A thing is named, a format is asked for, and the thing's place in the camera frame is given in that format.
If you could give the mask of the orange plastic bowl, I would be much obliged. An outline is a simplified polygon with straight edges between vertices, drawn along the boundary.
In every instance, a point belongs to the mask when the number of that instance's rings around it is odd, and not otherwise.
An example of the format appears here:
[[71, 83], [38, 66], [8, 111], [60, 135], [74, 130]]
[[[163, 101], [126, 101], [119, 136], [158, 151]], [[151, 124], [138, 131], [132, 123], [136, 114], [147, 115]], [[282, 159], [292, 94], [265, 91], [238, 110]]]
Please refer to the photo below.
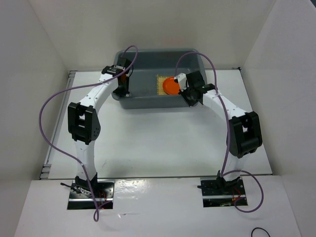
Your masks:
[[167, 95], [178, 95], [180, 91], [180, 86], [174, 80], [174, 77], [169, 77], [162, 82], [162, 90]]

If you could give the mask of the yellow woven bamboo mat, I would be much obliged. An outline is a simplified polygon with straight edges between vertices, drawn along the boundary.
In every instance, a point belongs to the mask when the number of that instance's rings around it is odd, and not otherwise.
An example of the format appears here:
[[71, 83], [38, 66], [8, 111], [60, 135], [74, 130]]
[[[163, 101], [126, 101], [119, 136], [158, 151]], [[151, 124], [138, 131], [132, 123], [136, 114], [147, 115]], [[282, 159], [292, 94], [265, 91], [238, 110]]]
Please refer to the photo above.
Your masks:
[[167, 76], [160, 76], [157, 75], [157, 95], [167, 95], [163, 92], [162, 90], [162, 82], [166, 79], [169, 78]]

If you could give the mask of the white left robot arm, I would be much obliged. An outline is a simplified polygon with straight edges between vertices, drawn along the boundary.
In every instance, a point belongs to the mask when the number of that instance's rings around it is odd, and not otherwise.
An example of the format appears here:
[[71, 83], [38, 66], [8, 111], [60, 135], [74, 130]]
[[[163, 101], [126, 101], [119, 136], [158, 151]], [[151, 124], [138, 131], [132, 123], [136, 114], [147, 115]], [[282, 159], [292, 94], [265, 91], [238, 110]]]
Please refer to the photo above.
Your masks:
[[68, 105], [68, 132], [75, 142], [77, 158], [81, 161], [77, 167], [75, 184], [89, 198], [98, 193], [94, 162], [95, 141], [101, 132], [98, 113], [112, 93], [118, 97], [129, 94], [129, 71], [133, 70], [130, 64], [127, 58], [119, 57], [115, 65], [102, 70], [99, 85], [93, 87], [79, 102]]

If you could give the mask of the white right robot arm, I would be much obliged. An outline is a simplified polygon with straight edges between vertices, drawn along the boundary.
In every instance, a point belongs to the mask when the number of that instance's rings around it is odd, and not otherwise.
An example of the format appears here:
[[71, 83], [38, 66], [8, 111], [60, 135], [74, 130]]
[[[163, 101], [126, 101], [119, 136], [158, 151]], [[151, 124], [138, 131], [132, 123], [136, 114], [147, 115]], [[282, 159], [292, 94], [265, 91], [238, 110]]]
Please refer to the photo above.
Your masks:
[[236, 106], [214, 84], [206, 84], [200, 71], [180, 73], [174, 80], [179, 84], [179, 94], [189, 106], [200, 103], [227, 125], [227, 151], [214, 185], [218, 192], [227, 194], [237, 185], [250, 155], [263, 143], [259, 116], [254, 111], [247, 112]]

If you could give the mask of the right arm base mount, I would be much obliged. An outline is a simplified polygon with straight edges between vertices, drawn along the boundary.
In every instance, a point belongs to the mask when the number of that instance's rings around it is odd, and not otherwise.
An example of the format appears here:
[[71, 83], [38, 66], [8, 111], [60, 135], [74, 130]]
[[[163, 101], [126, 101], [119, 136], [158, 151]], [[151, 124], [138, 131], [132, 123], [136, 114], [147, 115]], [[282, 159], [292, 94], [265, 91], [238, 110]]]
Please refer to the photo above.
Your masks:
[[203, 207], [248, 206], [243, 180], [222, 187], [215, 177], [201, 178], [197, 188], [201, 190]]

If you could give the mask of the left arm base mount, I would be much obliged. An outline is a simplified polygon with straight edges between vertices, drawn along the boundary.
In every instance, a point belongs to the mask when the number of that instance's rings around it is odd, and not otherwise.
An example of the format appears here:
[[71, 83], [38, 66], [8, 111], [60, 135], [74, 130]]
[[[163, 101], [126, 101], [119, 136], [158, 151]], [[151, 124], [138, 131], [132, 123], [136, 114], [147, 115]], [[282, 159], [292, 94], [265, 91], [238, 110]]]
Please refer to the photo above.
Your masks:
[[[68, 210], [95, 209], [95, 205], [90, 190], [86, 190], [84, 188], [77, 186], [74, 181], [72, 181], [70, 185], [62, 182], [60, 183], [60, 185], [67, 187], [70, 190], [67, 206]], [[113, 208], [114, 187], [114, 180], [98, 180], [98, 184], [93, 190], [96, 203], [99, 208]]]

